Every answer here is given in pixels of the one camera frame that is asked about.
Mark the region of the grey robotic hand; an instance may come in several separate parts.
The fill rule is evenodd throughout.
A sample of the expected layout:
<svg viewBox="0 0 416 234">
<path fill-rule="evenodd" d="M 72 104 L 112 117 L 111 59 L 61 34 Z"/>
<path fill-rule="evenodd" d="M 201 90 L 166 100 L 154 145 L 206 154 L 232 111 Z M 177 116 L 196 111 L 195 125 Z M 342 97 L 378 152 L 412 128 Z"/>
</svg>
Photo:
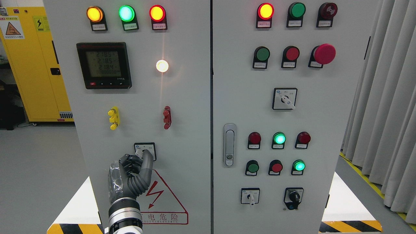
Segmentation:
<svg viewBox="0 0 416 234">
<path fill-rule="evenodd" d="M 110 164 L 109 200 L 136 199 L 150 187 L 153 171 L 153 154 L 145 149 L 135 155 L 125 154 Z"/>
</svg>

